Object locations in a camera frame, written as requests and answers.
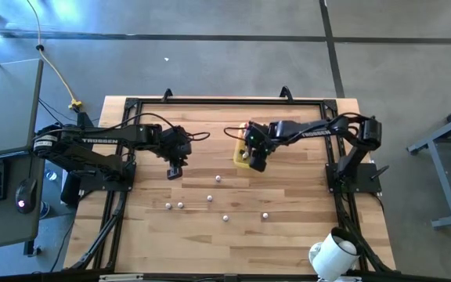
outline computer mouse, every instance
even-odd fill
[[[36,179],[23,180],[16,188],[15,205],[20,213],[27,214],[36,206]]]

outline wooden table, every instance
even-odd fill
[[[106,97],[99,126],[121,121],[125,98]],[[339,113],[359,112],[356,99],[337,99],[337,105]],[[192,143],[184,176],[172,181],[166,179],[168,163],[150,152],[136,153],[137,172],[124,214],[116,272],[314,273],[308,250],[337,225],[334,199],[327,192],[323,138],[280,147],[259,173],[233,164],[236,140],[222,130],[248,120],[319,120],[318,107],[147,104],[143,112],[159,114],[187,132],[210,132],[211,137]],[[142,122],[164,123],[152,116],[144,116]],[[95,151],[114,154],[114,146],[98,145]],[[222,177],[220,183],[216,175]],[[207,195],[213,196],[212,202]],[[105,197],[105,192],[94,192],[79,204],[65,267],[95,239]],[[184,209],[176,207],[178,202]],[[166,210],[165,203],[174,208]],[[395,268],[377,199],[356,194],[356,203],[363,236],[382,261]],[[263,212],[269,213],[268,219],[262,218]],[[223,215],[230,220],[223,222]],[[104,260],[109,250],[107,238]]]

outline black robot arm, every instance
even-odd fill
[[[122,181],[132,177],[135,163],[121,156],[104,156],[87,144],[121,144],[133,150],[149,150],[170,164],[168,179],[182,176],[182,166],[191,154],[191,138],[180,126],[162,130],[161,125],[127,125],[123,128],[79,128],[50,125],[34,138],[34,153],[68,172],[81,175],[101,173],[103,180]]]
[[[357,164],[366,154],[381,145],[381,135],[382,125],[375,117],[348,113],[331,120],[308,123],[275,121],[269,125],[260,125],[249,121],[244,139],[251,156],[250,167],[263,172],[266,166],[265,159],[278,146],[288,146],[304,138],[340,136],[353,145],[349,155],[342,157],[338,162],[337,174],[344,177],[354,174]]]

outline metal stand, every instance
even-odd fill
[[[34,246],[34,240],[23,243],[23,255],[30,258],[39,254],[41,254],[41,248],[40,246]]]
[[[443,193],[445,194],[446,201],[448,203],[451,212],[451,187],[448,177],[446,176],[446,171],[443,168],[442,160],[439,158],[436,144],[437,142],[441,142],[442,140],[450,140],[449,139],[450,136],[451,136],[451,122],[444,125],[440,129],[436,130],[429,137],[416,142],[412,146],[409,146],[408,148],[406,148],[406,150],[410,154],[416,155],[420,150],[429,149],[429,152],[431,152],[432,161],[435,163],[436,172],[438,173],[439,177],[439,182],[442,184]],[[431,224],[433,228],[435,228],[435,230],[443,226],[451,226],[451,216],[434,220],[431,222]]]

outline gray floor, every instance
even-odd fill
[[[44,31],[324,35],[315,0],[32,2]],[[451,38],[451,1],[327,0],[327,6],[335,36]],[[0,0],[0,30],[13,29],[35,30],[33,14],[24,0]],[[177,96],[276,96],[288,85],[297,97],[336,95],[326,43],[48,39],[43,44],[92,118],[106,95],[161,95],[166,88]],[[36,39],[0,38],[0,61],[38,58],[35,45]],[[451,113],[451,45],[336,44],[336,50],[345,96],[357,98],[361,111],[384,125],[383,145],[373,158],[391,165],[381,182],[397,268],[451,277],[451,227],[431,228],[432,219],[449,215],[434,165],[428,152],[411,157],[405,151]],[[67,92],[49,67],[41,97],[74,118]],[[40,109],[37,127],[52,122]],[[440,154],[451,175],[451,148]],[[46,197],[54,193],[57,189],[45,190]],[[7,266],[0,275],[49,271],[70,221],[70,215],[41,221],[37,241],[47,252],[37,258],[19,259],[20,245],[0,248],[0,265]]]

